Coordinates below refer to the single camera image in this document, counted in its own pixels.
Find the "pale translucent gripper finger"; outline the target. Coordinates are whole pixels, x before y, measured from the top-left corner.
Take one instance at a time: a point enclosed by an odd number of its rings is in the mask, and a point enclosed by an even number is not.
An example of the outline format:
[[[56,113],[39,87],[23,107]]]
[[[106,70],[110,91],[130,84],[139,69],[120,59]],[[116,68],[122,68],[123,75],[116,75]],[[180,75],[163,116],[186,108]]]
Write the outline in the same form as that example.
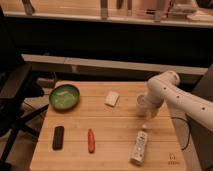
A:
[[[147,110],[147,119],[153,119],[158,114],[159,109],[158,108],[149,108]]]

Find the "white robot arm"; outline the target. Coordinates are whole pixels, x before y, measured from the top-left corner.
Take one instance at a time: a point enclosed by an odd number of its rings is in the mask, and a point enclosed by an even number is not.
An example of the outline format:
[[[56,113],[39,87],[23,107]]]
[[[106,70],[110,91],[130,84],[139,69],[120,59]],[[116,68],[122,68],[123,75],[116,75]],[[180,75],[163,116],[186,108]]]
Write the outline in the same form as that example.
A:
[[[213,132],[213,102],[179,89],[179,83],[180,77],[174,71],[166,71],[150,78],[144,102],[151,108],[160,108],[163,101],[172,103]]]

